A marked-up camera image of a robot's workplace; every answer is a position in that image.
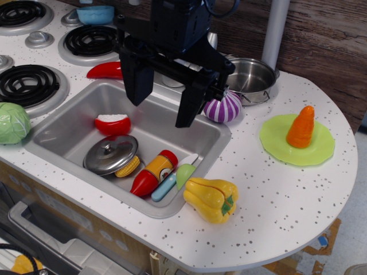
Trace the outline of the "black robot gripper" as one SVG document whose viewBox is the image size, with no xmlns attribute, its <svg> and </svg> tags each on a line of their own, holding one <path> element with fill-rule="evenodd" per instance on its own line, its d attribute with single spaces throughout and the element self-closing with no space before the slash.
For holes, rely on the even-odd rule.
<svg viewBox="0 0 367 275">
<path fill-rule="evenodd" d="M 115 51 L 119 53 L 128 99 L 138 106 L 153 90 L 154 72 L 185 85 L 175 126 L 190 127 L 205 103 L 221 100 L 235 66 L 208 42 L 211 19 L 225 18 L 214 11 L 214 1 L 151 1 L 148 21 L 118 15 Z M 202 67 L 191 70 L 174 60 Z"/>
</svg>

